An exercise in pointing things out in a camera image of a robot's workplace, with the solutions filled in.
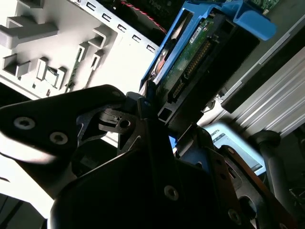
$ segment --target screw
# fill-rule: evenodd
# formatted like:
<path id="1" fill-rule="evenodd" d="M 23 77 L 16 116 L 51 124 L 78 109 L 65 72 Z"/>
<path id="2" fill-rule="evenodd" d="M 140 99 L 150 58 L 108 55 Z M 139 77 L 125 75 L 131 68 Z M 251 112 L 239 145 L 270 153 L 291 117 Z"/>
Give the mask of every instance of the screw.
<path id="1" fill-rule="evenodd" d="M 240 226 L 242 224 L 242 220 L 240 219 L 239 214 L 234 209 L 229 209 L 228 215 L 229 215 L 230 219 L 237 225 Z"/>
<path id="2" fill-rule="evenodd" d="M 115 95 L 115 96 L 121 96 L 121 94 L 119 92 L 116 92 L 116 91 L 112 92 L 112 94 Z"/>
<path id="3" fill-rule="evenodd" d="M 168 199 L 172 201 L 176 201 L 179 198 L 178 191 L 173 186 L 170 185 L 165 186 L 164 194 Z"/>
<path id="4" fill-rule="evenodd" d="M 50 140 L 57 145 L 64 145 L 68 142 L 68 136 L 62 132 L 54 132 L 50 135 Z"/>
<path id="5" fill-rule="evenodd" d="M 231 154 L 234 154 L 235 152 L 231 149 L 231 148 L 227 148 L 228 151 L 231 153 Z"/>
<path id="6" fill-rule="evenodd" d="M 35 127 L 35 122 L 28 117 L 19 117 L 14 120 L 14 125 L 21 130 L 31 130 Z"/>
<path id="7" fill-rule="evenodd" d="M 151 106 L 151 104 L 148 101 L 144 102 L 147 106 Z"/>

